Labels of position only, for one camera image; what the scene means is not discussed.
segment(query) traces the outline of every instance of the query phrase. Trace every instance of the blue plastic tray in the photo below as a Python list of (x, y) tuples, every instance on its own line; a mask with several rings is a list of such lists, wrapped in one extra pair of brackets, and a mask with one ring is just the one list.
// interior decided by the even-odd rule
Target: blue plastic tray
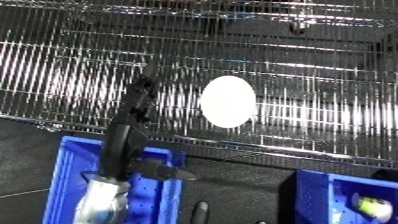
[[(64, 137), (59, 149), (43, 224), (71, 224), (76, 205), (86, 191), (81, 171), (96, 171), (101, 141)], [(182, 167), (185, 154), (165, 149), (146, 148), (144, 157)], [(177, 222), (182, 182), (159, 182), (133, 175), (129, 192), (126, 224), (173, 224)]]
[[(398, 183), (308, 170), (297, 173), (296, 224), (377, 224), (351, 206), (354, 193), (398, 205)], [(397, 209), (388, 224), (398, 223)]]

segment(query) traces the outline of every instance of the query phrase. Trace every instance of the white ball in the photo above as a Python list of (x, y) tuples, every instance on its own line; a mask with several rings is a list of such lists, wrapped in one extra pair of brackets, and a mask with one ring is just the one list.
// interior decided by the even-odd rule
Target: white ball
[(235, 128), (255, 115), (256, 94), (245, 80), (235, 76), (222, 76), (206, 86), (200, 105), (203, 115), (213, 125)]

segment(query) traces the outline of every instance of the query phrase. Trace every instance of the yellow object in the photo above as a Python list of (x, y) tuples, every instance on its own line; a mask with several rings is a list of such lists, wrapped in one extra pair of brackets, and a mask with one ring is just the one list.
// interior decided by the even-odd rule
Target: yellow object
[(358, 193), (355, 193), (352, 196), (351, 203), (354, 208), (373, 217), (380, 223), (388, 222), (393, 213), (393, 207), (389, 201), (371, 197), (362, 197)]

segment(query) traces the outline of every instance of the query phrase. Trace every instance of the wire shelf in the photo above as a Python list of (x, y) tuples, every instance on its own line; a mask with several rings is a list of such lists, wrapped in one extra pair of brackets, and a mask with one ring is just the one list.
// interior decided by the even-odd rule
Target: wire shelf
[[(394, 0), (1, 0), (0, 117), (102, 133), (156, 55), (153, 140), (396, 168), (397, 16)], [(256, 93), (239, 128), (200, 110), (223, 75)]]

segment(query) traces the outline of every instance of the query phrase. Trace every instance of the black floor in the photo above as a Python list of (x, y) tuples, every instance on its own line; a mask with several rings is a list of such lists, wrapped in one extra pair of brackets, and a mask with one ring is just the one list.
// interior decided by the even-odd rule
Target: black floor
[[(58, 144), (63, 135), (71, 133), (50, 133), (7, 120), (0, 120), (0, 127), (0, 223), (41, 223)], [(281, 161), (275, 157), (278, 167), (188, 158), (188, 167), (202, 179), (184, 184), (179, 223), (189, 223), (198, 201), (210, 204), (211, 224), (293, 223), (295, 173)], [(335, 164), (308, 162), (302, 166), (336, 170)], [(338, 167), (343, 167), (340, 173), (369, 176), (373, 172)]]

